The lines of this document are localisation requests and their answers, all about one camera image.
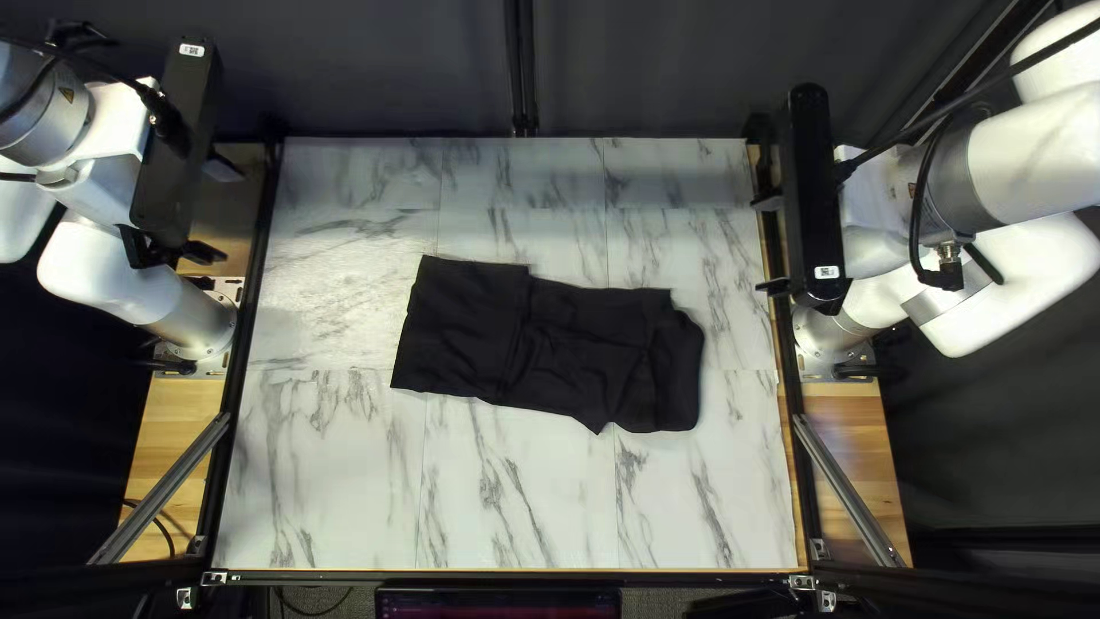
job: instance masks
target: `marble table surface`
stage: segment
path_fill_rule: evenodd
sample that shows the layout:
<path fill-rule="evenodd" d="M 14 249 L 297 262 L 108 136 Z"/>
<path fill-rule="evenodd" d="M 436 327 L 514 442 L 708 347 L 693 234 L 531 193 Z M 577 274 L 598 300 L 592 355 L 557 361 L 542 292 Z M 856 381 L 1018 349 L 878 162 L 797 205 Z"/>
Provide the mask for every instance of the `marble table surface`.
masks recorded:
<path fill-rule="evenodd" d="M 750 195 L 739 140 L 289 140 L 213 565 L 798 566 Z M 389 389 L 424 253 L 671 288 L 698 425 Z"/>

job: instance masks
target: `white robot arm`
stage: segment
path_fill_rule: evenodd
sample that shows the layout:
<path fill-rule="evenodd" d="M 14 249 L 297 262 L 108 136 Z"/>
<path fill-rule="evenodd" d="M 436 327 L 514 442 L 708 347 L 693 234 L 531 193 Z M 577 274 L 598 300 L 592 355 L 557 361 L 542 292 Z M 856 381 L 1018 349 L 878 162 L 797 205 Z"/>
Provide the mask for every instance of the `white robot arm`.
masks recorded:
<path fill-rule="evenodd" d="M 59 201 L 68 211 L 38 261 L 43 287 L 161 336 L 183 360 L 220 355 L 233 309 L 166 264 L 134 267 L 122 241 L 120 225 L 136 228 L 146 104 L 125 84 L 86 86 L 64 62 L 46 62 L 0 42 L 0 262 L 26 253 Z"/>
<path fill-rule="evenodd" d="M 1018 63 L 1100 18 L 1100 1 L 1030 33 Z M 963 289 L 921 283 L 909 264 L 910 210 L 927 145 L 868 161 L 840 192 L 851 287 L 837 317 L 799 307 L 800 354 L 844 363 L 873 334 L 911 319 L 948 357 L 974 353 L 1035 317 L 1100 268 L 1100 241 L 1072 210 L 1100 203 L 1100 34 L 1020 73 L 1023 104 L 944 135 L 932 159 L 921 262 L 961 264 Z M 836 150 L 838 159 L 860 151 Z M 980 248 L 989 266 L 961 247 Z"/>

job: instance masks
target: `cable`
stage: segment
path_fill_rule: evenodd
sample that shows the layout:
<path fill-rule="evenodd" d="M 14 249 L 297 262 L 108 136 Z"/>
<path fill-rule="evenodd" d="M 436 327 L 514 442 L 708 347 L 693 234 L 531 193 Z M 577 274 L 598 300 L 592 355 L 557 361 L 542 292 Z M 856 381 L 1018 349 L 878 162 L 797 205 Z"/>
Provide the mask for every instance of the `cable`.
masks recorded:
<path fill-rule="evenodd" d="M 141 84 L 141 82 L 139 82 L 139 81 L 136 81 L 134 79 L 131 79 L 129 77 L 124 77 L 124 76 L 122 76 L 119 73 L 116 73 L 114 69 L 112 69 L 111 67 L 105 65 L 103 63 L 101 63 L 99 60 L 94 60 L 91 58 L 86 58 L 86 57 L 77 54 L 76 52 L 73 52 L 73 51 L 69 51 L 69 49 L 62 49 L 62 48 L 58 48 L 58 47 L 54 47 L 53 45 L 50 45 L 47 43 L 36 43 L 34 41 L 26 41 L 26 40 L 18 38 L 15 36 L 10 36 L 10 35 L 7 35 L 7 34 L 0 34 L 0 41 L 3 41 L 3 42 L 9 43 L 11 45 L 15 45 L 18 47 L 24 47 L 26 49 L 32 49 L 34 52 L 38 52 L 40 54 L 45 54 L 47 56 L 52 56 L 53 58 L 61 58 L 61 59 L 64 59 L 64 60 L 68 60 L 70 63 L 75 64 L 75 65 L 81 65 L 85 68 L 94 70 L 94 71 L 96 71 L 96 73 L 98 73 L 98 74 L 100 74 L 100 75 L 102 75 L 105 77 L 110 77 L 111 79 L 113 79 L 116 81 L 121 81 L 122 84 L 125 84 L 127 86 L 129 86 L 129 87 L 133 88 L 134 90 L 136 90 L 139 93 L 141 93 L 142 90 L 144 90 L 144 89 L 148 89 L 148 86 L 145 86 L 144 84 Z"/>
<path fill-rule="evenodd" d="M 933 132 L 932 137 L 928 139 L 928 145 L 921 157 L 921 168 L 916 173 L 916 186 L 913 189 L 913 206 L 909 213 L 909 263 L 913 267 L 913 272 L 916 273 L 916 278 L 922 284 L 927 285 L 935 284 L 932 283 L 934 280 L 932 273 L 921 265 L 921 211 L 924 208 L 924 190 L 928 184 L 932 157 L 936 153 L 936 146 L 939 145 L 939 139 L 947 132 L 947 126 L 950 122 L 952 117 L 946 117 L 939 126 L 936 128 L 935 132 Z"/>
<path fill-rule="evenodd" d="M 1002 275 L 1001 272 L 997 269 L 997 266 L 993 266 L 993 263 L 989 261 L 989 257 L 986 257 L 986 254 L 982 253 L 980 248 L 978 248 L 978 245 L 974 244 L 972 242 L 968 242 L 965 245 L 963 245 L 963 251 L 966 251 L 967 253 L 970 254 L 970 257 L 974 258 L 975 263 L 978 266 L 980 266 L 981 269 L 985 270 L 987 275 L 989 275 L 989 278 L 994 284 L 999 286 L 1004 285 L 1004 275 Z"/>
<path fill-rule="evenodd" d="M 138 501 L 133 499 L 122 499 L 122 505 L 131 509 L 138 509 Z M 153 518 L 153 524 L 156 524 L 156 528 L 161 530 L 164 539 L 168 542 L 168 559 L 176 559 L 176 544 L 172 541 L 172 533 L 168 533 L 168 529 L 155 517 Z"/>
<path fill-rule="evenodd" d="M 34 183 L 37 178 L 34 174 L 20 174 L 18 172 L 0 172 L 0 180 L 12 180 L 16 183 Z"/>
<path fill-rule="evenodd" d="M 348 596 L 350 596 L 350 595 L 351 595 L 351 590 L 352 590 L 353 588 L 354 588 L 354 587 L 348 587 L 348 590 L 346 590 L 346 592 L 344 592 L 344 595 L 342 595 L 342 596 L 340 597 L 340 599 L 339 599 L 339 600 L 337 600 L 337 603 L 336 603 L 336 604 L 333 604 L 333 605 L 332 605 L 332 606 L 330 606 L 329 608 L 326 608 L 324 610 L 320 610 L 320 611 L 316 611 L 316 612 L 307 612 L 307 611 L 305 611 L 305 610 L 301 610 L 301 609 L 299 609 L 299 608 L 298 608 L 298 607 L 296 607 L 295 605 L 293 605 L 293 604 L 290 604 L 290 603 L 286 601 L 286 598 L 285 598 L 285 597 L 283 597 L 283 587 L 272 587 L 272 590 L 274 590 L 274 592 L 275 592 L 275 597 L 277 597 L 277 598 L 278 598 L 278 601 L 279 601 L 279 604 L 280 604 L 282 606 L 285 606 L 286 608 L 289 608 L 290 610 L 293 610 L 293 611 L 297 612 L 298 615 L 301 615 L 302 617 L 320 617 L 320 616 L 322 616 L 322 615 L 328 615 L 329 612 L 332 612 L 332 611 L 333 611 L 333 610 L 336 610 L 337 608 L 340 608 L 340 605 L 341 605 L 341 604 L 343 604 L 343 603 L 344 603 L 344 600 L 346 600 L 346 599 L 348 599 Z"/>
<path fill-rule="evenodd" d="M 862 153 L 853 158 L 842 161 L 840 163 L 836 164 L 837 180 L 843 183 L 849 176 L 851 176 L 851 173 L 855 172 L 857 167 L 884 153 L 894 144 L 901 142 L 902 140 L 911 135 L 914 135 L 915 133 L 928 126 L 932 126 L 939 119 L 947 118 L 948 115 L 958 111 L 960 108 L 974 102 L 979 97 L 988 92 L 994 86 L 998 86 L 1003 81 L 1012 78 L 1013 76 L 1030 69 L 1031 67 L 1037 65 L 1038 63 L 1049 58 L 1050 56 L 1057 54 L 1058 52 L 1062 52 L 1063 49 L 1069 47 L 1074 43 L 1077 43 L 1098 31 L 1100 31 L 1100 18 L 1090 21 L 1084 26 L 1075 30 L 1074 32 L 1067 34 L 1066 36 L 1063 36 L 1062 38 L 1055 41 L 1054 43 L 1050 43 L 1046 47 L 1043 47 L 1038 52 L 1035 52 L 1034 54 L 1012 65 L 1007 70 L 987 79 L 981 85 L 975 86 L 970 90 L 964 92 L 963 95 L 956 97 L 955 99 L 948 101 L 947 103 L 936 108 L 934 111 L 922 117 L 921 120 L 913 122 L 909 126 L 895 133 L 892 137 L 883 142 L 882 144 L 875 146 L 872 148 L 868 148 L 867 151 L 864 151 Z"/>
<path fill-rule="evenodd" d="M 187 158 L 189 156 L 191 150 L 190 130 L 188 129 L 187 123 L 184 122 L 184 117 L 179 113 L 179 110 L 176 109 L 176 106 L 172 104 L 172 102 L 169 102 L 160 90 L 151 86 L 145 86 L 144 84 L 130 77 L 125 77 L 99 60 L 86 58 L 69 49 L 62 49 L 46 43 L 26 41 L 15 36 L 9 36 L 7 34 L 0 34 L 0 41 L 10 45 L 16 45 L 19 47 L 24 47 L 26 49 L 32 49 L 41 54 L 52 56 L 53 60 L 56 60 L 57 58 L 68 60 L 72 64 L 82 66 L 89 70 L 94 70 L 129 86 L 134 92 L 138 93 L 138 97 L 141 99 L 142 104 L 145 106 L 145 109 L 150 111 L 150 114 L 152 115 L 150 123 L 153 124 L 153 132 L 156 136 L 169 148 L 172 148 L 172 151 L 180 158 Z"/>
<path fill-rule="evenodd" d="M 77 52 L 97 45 L 118 45 L 118 41 L 114 41 L 113 38 L 95 38 L 91 41 L 80 41 L 78 43 L 74 43 L 73 45 L 65 47 L 64 51 Z M 54 51 L 57 51 L 57 47 L 53 46 L 50 47 Z M 32 97 L 34 97 L 34 93 L 38 91 L 38 86 L 42 86 L 42 81 L 46 78 L 47 75 L 50 75 L 50 71 L 53 70 L 54 65 L 57 64 L 57 60 L 58 56 L 55 55 L 51 56 L 50 59 L 42 63 L 42 66 L 38 67 L 38 71 L 34 75 L 34 79 L 31 80 L 31 84 L 23 89 L 23 92 L 19 97 L 16 97 L 14 101 L 8 103 L 8 107 L 6 107 L 2 111 L 0 111 L 0 123 L 6 122 L 8 119 L 15 115 L 16 113 L 19 113 L 21 109 L 23 109 L 23 106 L 25 106 L 26 102 L 30 101 Z"/>

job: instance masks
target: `sticker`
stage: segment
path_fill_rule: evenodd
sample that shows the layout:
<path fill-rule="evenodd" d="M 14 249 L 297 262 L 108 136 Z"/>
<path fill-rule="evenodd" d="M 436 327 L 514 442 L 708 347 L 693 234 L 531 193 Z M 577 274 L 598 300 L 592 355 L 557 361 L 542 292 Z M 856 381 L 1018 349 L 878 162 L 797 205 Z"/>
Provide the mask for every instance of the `sticker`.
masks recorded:
<path fill-rule="evenodd" d="M 191 45 L 190 43 L 184 43 L 179 46 L 179 53 L 185 56 L 195 56 L 196 58 L 201 58 L 206 54 L 206 47 L 201 45 Z"/>
<path fill-rule="evenodd" d="M 814 277 L 818 279 L 835 279 L 839 276 L 839 266 L 814 266 Z"/>

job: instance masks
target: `folded black shorts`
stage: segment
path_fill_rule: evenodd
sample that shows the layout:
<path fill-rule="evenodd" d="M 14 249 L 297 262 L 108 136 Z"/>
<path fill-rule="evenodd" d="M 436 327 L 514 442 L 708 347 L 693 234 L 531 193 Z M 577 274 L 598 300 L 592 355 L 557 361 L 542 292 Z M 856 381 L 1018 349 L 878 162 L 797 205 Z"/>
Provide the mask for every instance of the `folded black shorts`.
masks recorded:
<path fill-rule="evenodd" d="M 527 266 L 420 258 L 391 387 L 569 416 L 598 434 L 691 430 L 703 332 L 668 289 L 584 288 Z"/>

